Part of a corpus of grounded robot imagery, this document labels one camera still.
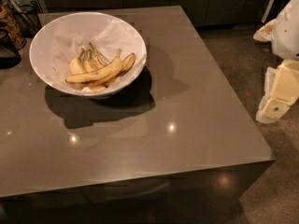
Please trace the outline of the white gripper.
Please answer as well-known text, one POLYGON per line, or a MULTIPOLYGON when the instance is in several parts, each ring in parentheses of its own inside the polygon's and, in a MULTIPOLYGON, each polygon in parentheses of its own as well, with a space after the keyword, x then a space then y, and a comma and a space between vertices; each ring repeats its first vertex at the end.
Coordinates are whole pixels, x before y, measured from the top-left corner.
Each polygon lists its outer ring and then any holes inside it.
POLYGON ((299 0, 290 2, 253 35, 259 42, 272 40, 272 51, 284 59, 277 68, 268 67, 264 96, 256 120, 270 124, 281 119, 299 98, 299 0))

